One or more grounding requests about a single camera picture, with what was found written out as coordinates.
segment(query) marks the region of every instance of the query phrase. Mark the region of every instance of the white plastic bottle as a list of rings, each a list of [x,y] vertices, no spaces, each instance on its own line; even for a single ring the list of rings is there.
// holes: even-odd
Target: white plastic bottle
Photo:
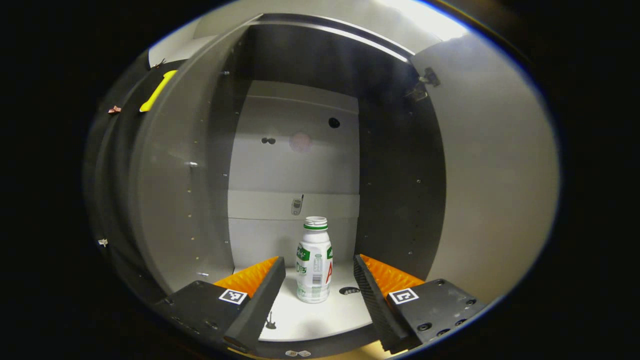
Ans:
[[[298,298],[316,304],[329,297],[329,284],[333,272],[333,249],[327,234],[327,221],[323,217],[307,217],[302,242],[296,253]]]

